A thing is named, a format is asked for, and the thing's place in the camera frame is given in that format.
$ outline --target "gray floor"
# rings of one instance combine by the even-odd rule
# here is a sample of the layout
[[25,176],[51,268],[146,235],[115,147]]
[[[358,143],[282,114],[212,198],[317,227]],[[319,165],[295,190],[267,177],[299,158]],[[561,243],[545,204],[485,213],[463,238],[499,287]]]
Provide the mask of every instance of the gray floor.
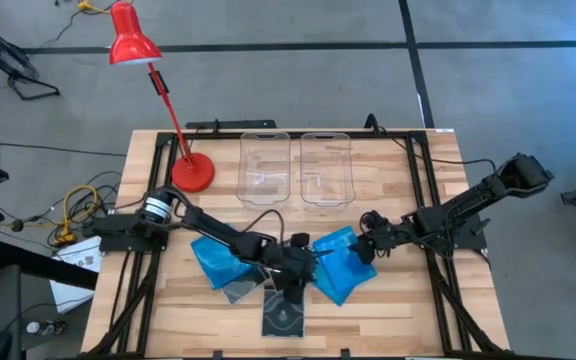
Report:
[[[417,41],[576,40],[572,0],[409,0]],[[160,45],[308,41],[404,41],[395,0],[136,0],[142,28]],[[74,5],[0,0],[0,35],[37,47],[68,22]],[[106,16],[78,16],[54,46],[108,46]],[[576,49],[420,51],[437,127],[455,128],[465,159],[501,162],[521,151],[556,176],[542,195],[486,211],[493,276],[512,348],[576,358],[576,210],[559,193],[576,187]],[[0,90],[2,141],[125,152],[130,132],[169,128],[146,69],[115,68],[105,55],[37,55],[63,96],[22,103]],[[363,124],[420,127],[406,50],[164,54],[157,66],[182,121],[275,119],[281,127]],[[5,77],[0,73],[0,84]],[[4,148],[2,206],[29,215],[123,160]],[[489,172],[467,169],[476,183]],[[114,184],[116,178],[100,179]],[[43,240],[45,232],[24,231]],[[39,253],[46,250],[21,243]],[[50,299],[45,283],[29,287]],[[69,321],[85,325],[87,309]],[[29,359],[74,355],[80,331]]]

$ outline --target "lamp shade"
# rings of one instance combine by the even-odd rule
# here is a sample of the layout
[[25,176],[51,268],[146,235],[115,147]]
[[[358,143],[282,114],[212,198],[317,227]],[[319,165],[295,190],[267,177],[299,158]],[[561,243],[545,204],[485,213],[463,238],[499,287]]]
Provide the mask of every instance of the lamp shade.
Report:
[[110,65],[143,64],[161,59],[161,51],[141,32],[135,8],[116,2],[110,9],[117,38],[110,48]]

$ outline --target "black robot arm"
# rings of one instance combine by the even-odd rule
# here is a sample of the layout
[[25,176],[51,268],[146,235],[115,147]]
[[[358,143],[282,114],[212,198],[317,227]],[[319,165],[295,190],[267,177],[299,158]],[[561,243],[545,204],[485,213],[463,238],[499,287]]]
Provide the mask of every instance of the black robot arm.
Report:
[[[144,198],[141,208],[128,216],[129,221],[122,220],[119,225],[111,217],[96,221],[93,228],[95,234],[103,237],[119,232],[154,241],[175,229],[196,231],[227,246],[240,261],[267,268],[274,275],[277,289],[284,290],[284,297],[292,303],[302,301],[304,287],[314,280],[317,256],[308,249],[307,234],[295,234],[289,243],[284,243],[268,234],[236,230],[206,214],[171,186],[156,188],[146,193]],[[176,215],[181,205],[186,210],[180,216],[181,221],[171,223],[170,215],[175,201]]]
[[360,226],[367,231],[351,249],[366,264],[371,263],[376,254],[389,255],[392,249],[408,243],[449,256],[455,236],[461,231],[479,232],[487,224],[484,221],[465,228],[471,216],[506,196],[526,198],[540,193],[552,179],[552,174],[534,156],[517,154],[474,187],[442,205],[406,214],[400,224],[390,223],[374,210],[365,213]]

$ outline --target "butcher block tabletop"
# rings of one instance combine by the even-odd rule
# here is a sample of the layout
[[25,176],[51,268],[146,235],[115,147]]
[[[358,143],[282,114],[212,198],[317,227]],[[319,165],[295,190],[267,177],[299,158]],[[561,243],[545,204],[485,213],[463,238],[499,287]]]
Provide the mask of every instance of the butcher block tabletop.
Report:
[[[351,129],[276,131],[292,130]],[[146,191],[157,133],[157,130],[133,132],[117,206],[139,200]],[[427,135],[433,158],[462,160],[454,132],[427,130]],[[390,139],[353,139],[355,200],[343,212],[307,211],[300,196],[299,148],[299,140],[292,140],[290,197],[278,209],[286,222],[285,238],[292,233],[306,232],[314,241],[348,225],[359,234],[359,217],[366,211],[377,210],[397,222],[401,215],[417,209],[406,151]],[[239,140],[197,140],[192,150],[208,155],[216,174],[206,190],[187,194],[191,202],[239,229],[261,214],[261,210],[245,208],[236,196]],[[423,161],[417,162],[426,204],[431,204]],[[160,174],[165,171],[165,163],[162,161]],[[434,163],[434,170],[442,202],[468,189],[462,165]],[[158,185],[163,183],[163,177],[159,176],[162,180]],[[131,213],[137,207],[126,207],[119,212]],[[278,237],[277,218],[266,217],[254,230]],[[273,338],[261,336],[263,287],[237,304],[229,305],[221,291],[211,289],[194,256],[190,243],[198,237],[192,231],[175,230],[161,255],[147,357],[212,357],[214,350],[222,350],[225,357],[339,356],[343,348],[348,348],[352,356],[443,355],[425,255],[414,245],[396,248],[389,258],[377,258],[374,262],[377,277],[357,287],[341,307],[309,285],[304,295],[304,337]],[[103,259],[82,351],[93,348],[108,331],[124,256],[125,253],[111,253]],[[132,256],[125,270],[117,313],[125,304]],[[491,340],[507,348],[488,265],[468,250],[455,251],[454,262],[464,305]],[[446,309],[453,348],[459,349],[454,313],[447,302]],[[141,308],[138,308],[130,328],[128,351],[135,350],[140,319]]]

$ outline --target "clear plastic container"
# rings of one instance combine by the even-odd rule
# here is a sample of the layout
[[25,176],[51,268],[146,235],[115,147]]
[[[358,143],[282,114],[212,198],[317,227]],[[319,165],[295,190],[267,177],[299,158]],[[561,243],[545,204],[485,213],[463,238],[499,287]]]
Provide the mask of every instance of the clear plastic container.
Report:
[[254,209],[276,208],[290,196],[290,135],[241,135],[237,198]]
[[301,197],[311,211],[344,210],[355,199],[348,135],[301,137]]

